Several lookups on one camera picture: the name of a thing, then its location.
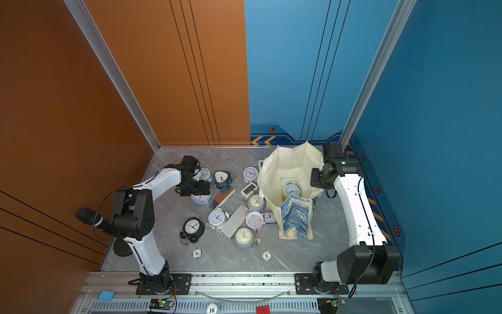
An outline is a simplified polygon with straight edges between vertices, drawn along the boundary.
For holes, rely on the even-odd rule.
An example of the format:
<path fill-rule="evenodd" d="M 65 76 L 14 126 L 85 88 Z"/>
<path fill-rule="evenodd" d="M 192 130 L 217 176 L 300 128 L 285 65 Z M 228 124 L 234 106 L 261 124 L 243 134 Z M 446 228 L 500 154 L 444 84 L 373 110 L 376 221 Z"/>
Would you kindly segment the light blue triangular clock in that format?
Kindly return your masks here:
<path fill-rule="evenodd" d="M 210 192 L 208 195 L 190 195 L 190 199 L 195 203 L 196 205 L 199 206 L 206 206 L 208 203 L 212 200 L 213 198 L 213 193 Z"/>

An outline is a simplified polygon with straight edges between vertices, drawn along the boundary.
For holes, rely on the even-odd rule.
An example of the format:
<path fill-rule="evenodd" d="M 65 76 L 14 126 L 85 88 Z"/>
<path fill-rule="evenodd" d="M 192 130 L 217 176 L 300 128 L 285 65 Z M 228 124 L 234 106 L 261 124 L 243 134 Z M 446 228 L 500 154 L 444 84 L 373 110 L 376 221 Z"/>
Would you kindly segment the cream blue-rim alarm clock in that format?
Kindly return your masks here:
<path fill-rule="evenodd" d="M 290 196 L 301 196 L 301 185 L 299 183 L 286 183 L 283 189 L 283 198 L 287 200 Z"/>

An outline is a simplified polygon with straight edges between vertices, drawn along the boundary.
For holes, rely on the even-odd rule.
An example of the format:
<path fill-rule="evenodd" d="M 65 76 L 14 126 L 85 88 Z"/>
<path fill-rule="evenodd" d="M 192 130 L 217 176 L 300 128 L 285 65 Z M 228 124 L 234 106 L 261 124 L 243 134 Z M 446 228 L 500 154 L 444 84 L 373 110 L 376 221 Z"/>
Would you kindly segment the cream canvas bag blue print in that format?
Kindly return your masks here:
<path fill-rule="evenodd" d="M 311 171 L 322 165 L 322 153 L 308 142 L 293 148 L 277 147 L 264 160 L 258 186 L 277 221 L 279 238 L 313 239 L 315 198 L 323 190 L 311 186 Z"/>

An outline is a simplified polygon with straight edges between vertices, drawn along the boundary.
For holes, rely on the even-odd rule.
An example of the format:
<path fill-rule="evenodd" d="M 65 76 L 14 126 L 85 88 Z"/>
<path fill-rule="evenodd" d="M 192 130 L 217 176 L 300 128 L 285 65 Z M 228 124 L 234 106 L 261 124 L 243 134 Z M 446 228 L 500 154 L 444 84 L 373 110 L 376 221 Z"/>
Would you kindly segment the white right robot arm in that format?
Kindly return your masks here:
<path fill-rule="evenodd" d="M 377 223 L 360 163 L 346 157 L 340 143 L 327 143 L 322 148 L 324 165 L 311 171 L 311 186 L 326 192 L 334 190 L 340 198 L 349 227 L 350 247 L 336 260 L 316 264 L 312 286 L 320 294 L 337 294 L 337 287 L 352 285 L 348 294 L 353 296 L 359 284 L 387 284 L 400 264 L 401 254 Z"/>

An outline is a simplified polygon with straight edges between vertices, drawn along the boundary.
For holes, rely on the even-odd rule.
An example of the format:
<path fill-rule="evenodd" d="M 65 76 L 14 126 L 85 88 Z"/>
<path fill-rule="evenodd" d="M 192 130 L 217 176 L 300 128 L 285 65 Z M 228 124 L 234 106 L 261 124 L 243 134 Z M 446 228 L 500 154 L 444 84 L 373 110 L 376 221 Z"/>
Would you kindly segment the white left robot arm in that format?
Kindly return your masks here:
<path fill-rule="evenodd" d="M 137 294 L 165 294 L 171 289 L 169 265 L 153 235 L 154 202 L 171 189 L 179 196 L 210 194 L 210 183 L 195 179 L 199 170 L 196 158 L 184 156 L 181 163 L 165 166 L 150 179 L 116 191 L 111 224 L 116 238 L 124 240 L 139 265 Z"/>

